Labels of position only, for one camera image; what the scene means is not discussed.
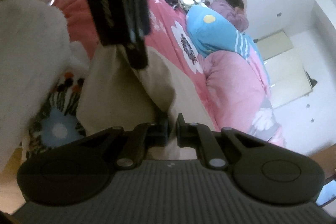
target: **purple cloth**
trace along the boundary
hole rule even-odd
[[[225,17],[240,32],[245,31],[249,26],[246,16],[238,14],[225,0],[215,0],[210,8]]]

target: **yellow dot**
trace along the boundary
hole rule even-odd
[[[203,18],[203,21],[205,23],[212,23],[216,20],[216,18],[213,16],[213,15],[206,15],[204,18]]]

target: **beige cloth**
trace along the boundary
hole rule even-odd
[[[168,113],[172,128],[182,113],[186,122],[214,130],[194,83],[154,48],[148,47],[147,52],[149,66],[134,71],[122,47],[98,47],[77,109],[88,134],[112,126],[132,130],[139,123],[154,122],[159,111]],[[174,132],[167,147],[152,148],[151,154],[155,159],[179,159]],[[182,158],[195,158],[195,154],[184,152]]]

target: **black hair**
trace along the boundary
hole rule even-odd
[[[239,7],[240,9],[244,10],[244,2],[242,0],[225,0],[229,3],[233,8]]]

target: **ribbed gray surface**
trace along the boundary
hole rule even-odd
[[[99,195],[68,207],[28,202],[15,213],[24,224],[326,224],[315,204],[277,208],[232,186],[224,172],[193,161],[144,161],[119,172]]]

